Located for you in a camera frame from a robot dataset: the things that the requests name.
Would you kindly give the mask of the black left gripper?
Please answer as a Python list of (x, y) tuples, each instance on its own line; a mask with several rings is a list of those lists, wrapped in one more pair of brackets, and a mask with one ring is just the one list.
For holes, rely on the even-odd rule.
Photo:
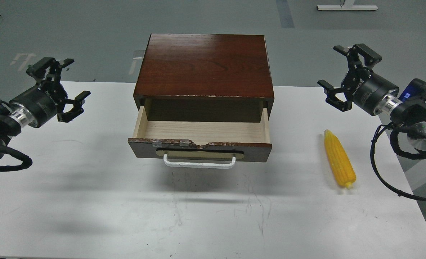
[[(55, 58), (44, 57), (37, 63), (28, 65), (27, 75), (32, 77), (36, 84), (10, 101), (10, 118), (21, 128), (27, 125), (40, 128), (54, 116), (59, 122), (68, 123), (84, 113), (82, 106), (91, 92), (83, 91), (73, 100), (68, 99), (60, 83), (62, 69), (74, 61), (73, 58), (67, 58), (61, 63)], [(64, 112), (66, 104), (71, 104), (72, 108)]]

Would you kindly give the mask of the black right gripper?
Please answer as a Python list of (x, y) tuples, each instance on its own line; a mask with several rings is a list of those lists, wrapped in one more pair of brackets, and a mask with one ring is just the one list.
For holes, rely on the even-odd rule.
[[(384, 97), (396, 97), (399, 92), (397, 85), (373, 72), (373, 67), (382, 61), (382, 56), (366, 44), (336, 45), (333, 49), (346, 57), (348, 71), (344, 87), (335, 88), (325, 80), (318, 80), (318, 85), (327, 96), (325, 101), (342, 112), (351, 110), (354, 103), (371, 116), (381, 113), (377, 106)], [(340, 93), (344, 94), (345, 101), (336, 97)]]

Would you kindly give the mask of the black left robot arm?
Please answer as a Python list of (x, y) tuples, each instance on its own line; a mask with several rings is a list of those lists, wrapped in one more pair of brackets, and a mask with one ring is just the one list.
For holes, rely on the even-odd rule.
[(42, 58), (26, 70), (36, 82), (33, 87), (9, 102), (0, 99), (0, 172), (17, 172), (33, 164), (29, 156), (9, 147), (10, 140), (22, 128), (40, 128), (53, 117), (68, 123), (84, 113), (84, 100), (90, 92), (83, 91), (69, 99), (61, 84), (62, 70), (73, 62), (72, 58), (63, 62), (53, 57)]

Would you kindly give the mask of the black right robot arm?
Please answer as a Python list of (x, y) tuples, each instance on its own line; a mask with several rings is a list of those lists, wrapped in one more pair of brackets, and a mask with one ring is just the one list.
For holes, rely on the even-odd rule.
[(370, 161), (379, 181), (398, 196), (416, 201), (425, 197), (406, 193), (387, 183), (379, 174), (375, 162), (375, 148), (379, 137), (390, 130), (390, 145), (400, 157), (426, 160), (426, 82), (413, 79), (399, 94), (399, 87), (373, 72), (382, 57), (365, 44), (336, 45), (333, 49), (346, 57), (348, 71), (340, 87), (325, 80), (318, 85), (324, 89), (325, 101), (337, 110), (346, 112), (357, 105), (371, 116), (385, 113), (390, 123), (379, 125), (370, 147)]

